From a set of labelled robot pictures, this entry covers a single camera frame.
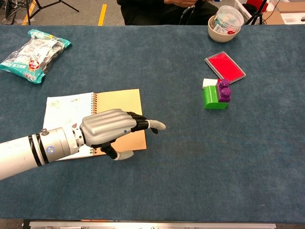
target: blue circular label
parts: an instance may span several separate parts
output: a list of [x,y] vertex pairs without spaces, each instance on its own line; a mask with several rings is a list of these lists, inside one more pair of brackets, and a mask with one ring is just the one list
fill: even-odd
[[54,153],[55,152],[55,148],[53,146],[48,146],[46,151],[47,151],[48,154]]

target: snack bag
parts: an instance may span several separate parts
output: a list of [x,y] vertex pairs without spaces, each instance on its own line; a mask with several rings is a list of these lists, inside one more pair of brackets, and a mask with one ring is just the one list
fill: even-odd
[[14,73],[32,83],[41,83],[52,60],[71,42],[39,30],[30,30],[29,42],[12,52],[1,64],[0,70]]

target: floor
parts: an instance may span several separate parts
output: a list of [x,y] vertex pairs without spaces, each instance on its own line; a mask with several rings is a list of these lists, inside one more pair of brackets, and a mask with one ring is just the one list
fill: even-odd
[[[40,0],[42,6],[50,4],[55,0]],[[124,25],[124,20],[121,15],[120,6],[115,0],[86,0],[75,1],[65,0],[68,4],[79,9],[79,13],[59,3],[51,7],[43,9],[31,19],[32,25]],[[234,0],[223,0],[222,2],[214,2],[214,5],[234,5]],[[34,13],[37,7],[30,7]],[[3,19],[4,10],[0,10],[0,20]],[[15,24],[26,25],[26,10],[18,11],[15,19]],[[21,229],[22,219],[0,219],[0,229]],[[277,224],[278,229],[305,229],[305,224]]]

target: table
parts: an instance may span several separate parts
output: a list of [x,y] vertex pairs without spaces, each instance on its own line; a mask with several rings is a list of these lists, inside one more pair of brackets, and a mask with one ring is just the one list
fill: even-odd
[[[38,133],[48,96],[139,88],[167,124],[147,150],[50,163],[0,181],[0,218],[305,223],[305,30],[244,26],[5,27],[0,60],[36,28],[72,41],[42,84],[0,72],[0,142]],[[204,110],[204,63],[227,52],[246,72],[225,110]]]

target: robotic hand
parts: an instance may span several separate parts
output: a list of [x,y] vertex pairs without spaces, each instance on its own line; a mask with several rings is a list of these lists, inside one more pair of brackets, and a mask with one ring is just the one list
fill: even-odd
[[113,160],[127,159],[133,151],[117,152],[111,143],[130,132],[151,129],[157,134],[165,128],[159,121],[112,109],[83,118],[79,129],[43,129],[39,134],[0,144],[0,180],[75,154],[84,144],[100,147]]

